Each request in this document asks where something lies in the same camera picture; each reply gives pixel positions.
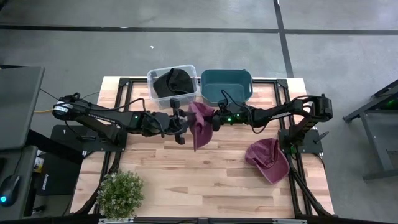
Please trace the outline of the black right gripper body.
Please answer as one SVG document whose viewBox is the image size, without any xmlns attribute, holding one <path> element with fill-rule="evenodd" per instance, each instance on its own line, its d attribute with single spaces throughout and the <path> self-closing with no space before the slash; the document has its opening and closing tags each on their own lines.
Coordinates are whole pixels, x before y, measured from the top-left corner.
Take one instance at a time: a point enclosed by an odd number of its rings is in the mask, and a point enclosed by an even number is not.
<svg viewBox="0 0 398 224">
<path fill-rule="evenodd" d="M 225 109 L 221 113 L 222 124 L 249 124 L 249 115 L 246 108 Z"/>
</svg>

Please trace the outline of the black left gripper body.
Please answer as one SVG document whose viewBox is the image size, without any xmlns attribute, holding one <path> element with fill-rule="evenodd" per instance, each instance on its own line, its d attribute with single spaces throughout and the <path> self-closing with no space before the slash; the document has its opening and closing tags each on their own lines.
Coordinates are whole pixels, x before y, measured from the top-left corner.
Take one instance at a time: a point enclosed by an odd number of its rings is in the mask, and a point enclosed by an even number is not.
<svg viewBox="0 0 398 224">
<path fill-rule="evenodd" d="M 170 116 L 163 112 L 144 113 L 144 118 L 141 123 L 141 132 L 145 137 L 155 135 L 175 135 L 183 133 L 183 125 L 180 124 L 178 116 Z"/>
</svg>

